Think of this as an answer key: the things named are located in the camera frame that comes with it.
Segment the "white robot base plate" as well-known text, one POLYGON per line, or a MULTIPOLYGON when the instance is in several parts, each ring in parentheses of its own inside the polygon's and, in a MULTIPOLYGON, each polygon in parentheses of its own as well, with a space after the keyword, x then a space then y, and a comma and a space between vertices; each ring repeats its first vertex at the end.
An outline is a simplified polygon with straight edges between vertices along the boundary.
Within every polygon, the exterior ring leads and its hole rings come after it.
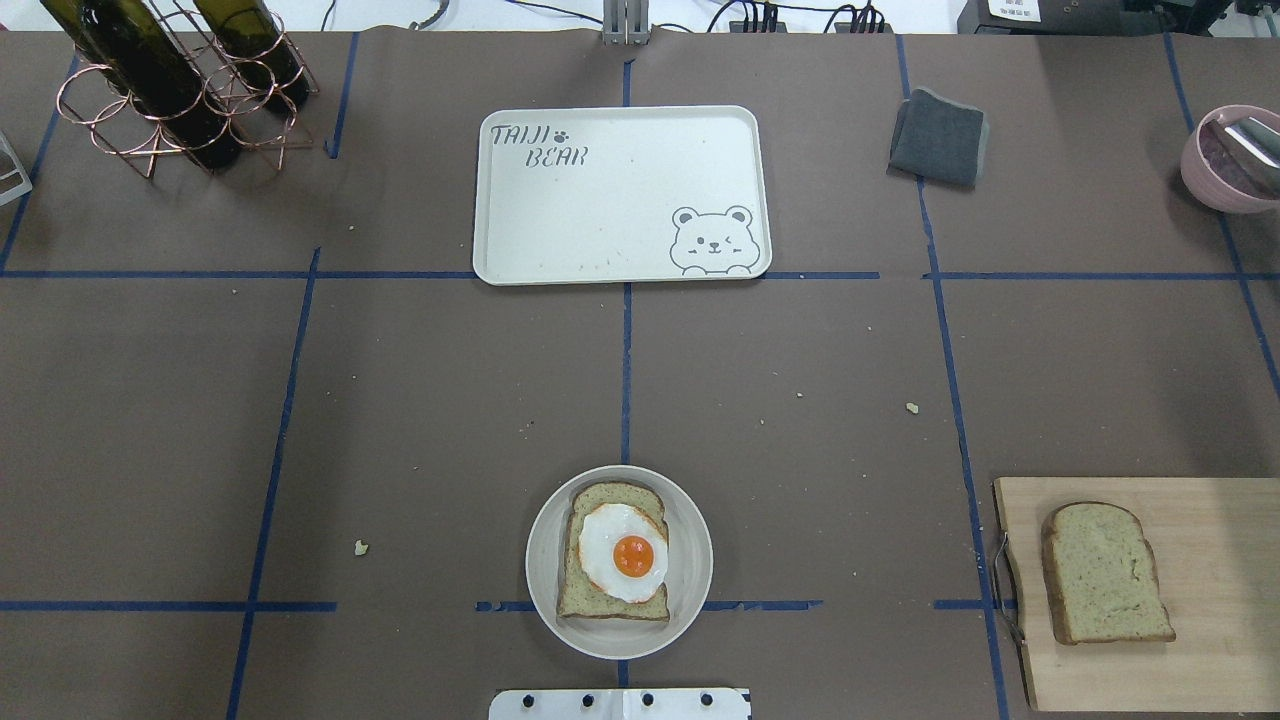
POLYGON ((709 688, 512 689, 489 719, 751 719, 750 691, 709 688))

